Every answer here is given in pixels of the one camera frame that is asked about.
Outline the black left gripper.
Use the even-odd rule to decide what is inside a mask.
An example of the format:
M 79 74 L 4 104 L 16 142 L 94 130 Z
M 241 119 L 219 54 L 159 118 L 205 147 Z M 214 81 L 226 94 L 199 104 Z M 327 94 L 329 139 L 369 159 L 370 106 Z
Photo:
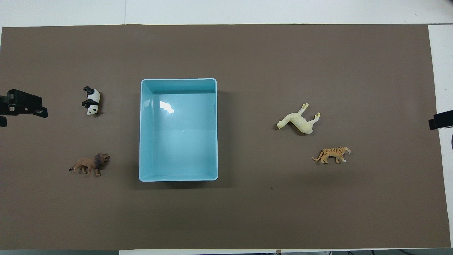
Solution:
M 47 108 L 43 108 L 42 98 L 27 92 L 10 89 L 5 96 L 0 97 L 0 114 L 13 115 L 33 114 L 47 118 Z M 0 117 L 0 126 L 7 126 L 7 118 Z

